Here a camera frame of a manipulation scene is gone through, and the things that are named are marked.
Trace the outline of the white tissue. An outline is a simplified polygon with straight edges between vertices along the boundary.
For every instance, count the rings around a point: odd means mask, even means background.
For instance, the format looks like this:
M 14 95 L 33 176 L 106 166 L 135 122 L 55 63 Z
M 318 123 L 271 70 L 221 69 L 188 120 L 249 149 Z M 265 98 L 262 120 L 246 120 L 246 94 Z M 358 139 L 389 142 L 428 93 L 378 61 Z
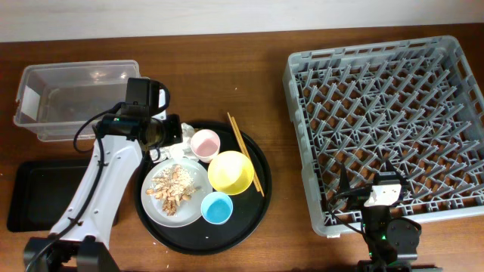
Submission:
M 187 124 L 181 124 L 182 129 L 182 142 L 179 144 L 173 144 L 169 147 L 158 147 L 150 150 L 150 157 L 154 163 L 162 162 L 167 159 L 182 159 L 187 158 L 196 162 L 199 159 L 194 155 L 191 150 L 191 139 L 195 134 L 195 129 Z

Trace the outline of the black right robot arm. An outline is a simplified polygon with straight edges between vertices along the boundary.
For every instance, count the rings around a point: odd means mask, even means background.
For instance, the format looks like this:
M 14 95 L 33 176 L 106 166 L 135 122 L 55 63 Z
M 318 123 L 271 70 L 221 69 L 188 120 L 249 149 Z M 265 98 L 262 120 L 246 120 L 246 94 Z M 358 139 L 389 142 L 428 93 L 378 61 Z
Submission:
M 409 181 L 385 162 L 371 183 L 351 188 L 346 167 L 340 167 L 336 199 L 345 199 L 351 209 L 361 212 L 360 233 L 368 246 L 370 259 L 360 261 L 357 271 L 411 271 L 417 259 L 422 227 L 405 217 L 394 217 L 391 208 L 399 204 L 409 189 Z

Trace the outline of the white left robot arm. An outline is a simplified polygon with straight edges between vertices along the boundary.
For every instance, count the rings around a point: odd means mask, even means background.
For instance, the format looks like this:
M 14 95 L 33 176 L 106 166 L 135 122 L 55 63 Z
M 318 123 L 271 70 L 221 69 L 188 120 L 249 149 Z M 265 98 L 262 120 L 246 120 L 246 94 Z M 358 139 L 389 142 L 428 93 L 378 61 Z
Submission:
M 107 113 L 93 127 L 92 157 L 65 213 L 46 238 L 33 237 L 23 260 L 28 271 L 118 271 L 109 252 L 110 233 L 120 200 L 151 147 L 182 141 L 180 118 Z

